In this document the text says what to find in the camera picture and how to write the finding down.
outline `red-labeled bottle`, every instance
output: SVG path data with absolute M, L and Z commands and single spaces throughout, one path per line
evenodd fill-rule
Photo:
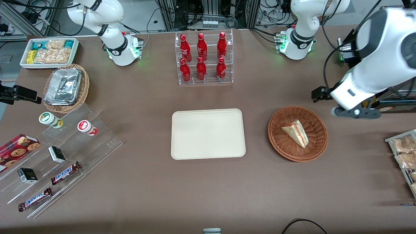
M 218 64 L 217 64 L 217 81 L 218 82 L 223 82 L 225 80 L 226 69 L 227 67 L 224 64 L 224 57 L 220 57 L 218 59 Z
M 198 71 L 198 79 L 204 81 L 207 75 L 207 67 L 204 63 L 202 56 L 198 57 L 198 64 L 196 65 L 196 70 Z
M 186 64 L 186 60 L 184 58 L 181 58 L 179 62 L 181 63 L 179 70 L 181 71 L 183 82 L 191 82 L 191 70 L 189 70 L 189 66 Z
M 201 56 L 202 59 L 206 61 L 208 59 L 208 49 L 203 33 L 198 33 L 198 44 L 196 45 L 196 48 L 198 49 L 198 56 Z
M 225 57 L 227 55 L 227 41 L 225 40 L 225 32 L 220 32 L 220 39 L 217 44 L 217 57 Z
M 184 34 L 181 34 L 179 38 L 181 39 L 182 58 L 184 58 L 187 63 L 190 63 L 192 61 L 191 47 L 189 46 L 189 43 L 186 41 L 186 36 Z

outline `aluminum foil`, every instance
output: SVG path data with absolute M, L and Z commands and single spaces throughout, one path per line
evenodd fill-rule
M 77 102 L 82 72 L 76 68 L 56 70 L 49 82 L 45 103 L 72 106 Z

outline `table surface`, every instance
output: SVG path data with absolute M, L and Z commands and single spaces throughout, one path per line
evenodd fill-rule
M 333 42 L 350 30 L 328 27 Z M 414 114 L 343 119 L 329 114 L 334 101 L 312 103 L 331 51 L 321 31 L 312 52 L 293 61 L 251 31 L 234 30 L 234 83 L 209 87 L 178 85 L 174 33 L 152 34 L 143 59 L 127 67 L 108 59 L 98 37 L 78 39 L 75 62 L 91 80 L 87 103 L 125 143 L 36 219 L 0 198 L 1 233 L 191 234 L 220 227 L 224 234 L 267 234 L 295 218 L 329 233 L 415 233 L 416 208 L 399 206 L 414 202 L 411 191 L 384 142 L 415 129 Z M 333 56 L 329 82 L 346 71 Z M 42 95 L 50 73 L 22 69 L 17 84 Z M 329 144 L 317 160 L 289 161 L 269 143 L 267 122 L 288 105 L 309 108 L 325 123 Z M 223 108 L 243 113 L 245 156 L 172 159 L 172 114 Z M 19 133 L 39 135 L 45 110 L 24 101 L 7 107 L 0 144 Z M 287 233 L 296 232 L 319 229 L 297 223 Z

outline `white robotic arm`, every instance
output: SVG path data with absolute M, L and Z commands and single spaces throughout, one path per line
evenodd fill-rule
M 115 64 L 126 66 L 141 58 L 143 42 L 131 35 L 124 35 L 116 25 L 124 18 L 124 10 L 119 1 L 78 0 L 70 2 L 68 6 L 75 4 L 81 5 L 68 8 L 69 17 L 76 24 L 84 24 L 101 38 Z
M 335 10 L 335 15 L 343 13 L 349 3 L 350 0 L 292 0 L 290 7 L 297 17 L 296 28 L 281 32 L 279 52 L 293 60 L 306 57 L 319 29 L 318 16 L 331 16 Z
M 361 62 L 330 93 L 341 106 L 334 115 L 346 110 L 358 117 L 362 101 L 416 77 L 416 10 L 379 10 L 359 29 L 356 43 Z

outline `round wicker basket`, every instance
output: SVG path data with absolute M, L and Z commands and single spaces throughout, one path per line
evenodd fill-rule
M 84 68 L 77 64 L 71 64 L 68 66 L 60 67 L 58 70 L 64 70 L 64 69 L 70 69 L 70 68 L 76 68 L 82 71 L 82 78 L 81 78 L 81 84 L 79 85 L 79 91 L 78 91 L 78 100 L 77 102 L 72 106 L 52 106 L 48 105 L 45 102 L 43 104 L 46 106 L 46 108 L 53 112 L 59 112 L 62 114 L 66 114 L 70 112 L 73 109 L 76 109 L 77 107 L 80 107 L 85 100 L 87 99 L 88 95 L 88 89 L 89 89 L 89 78 L 88 74 L 85 72 Z M 46 82 L 45 88 L 43 89 L 43 95 L 46 95 L 46 91 L 49 87 L 49 82 L 51 81 L 52 74 L 49 76 L 48 81 Z
M 300 147 L 280 127 L 298 119 L 305 129 L 309 143 Z M 274 149 L 283 157 L 295 162 L 317 159 L 328 144 L 328 132 L 321 118 L 311 110 L 300 106 L 287 106 L 272 115 L 267 128 L 269 140 Z

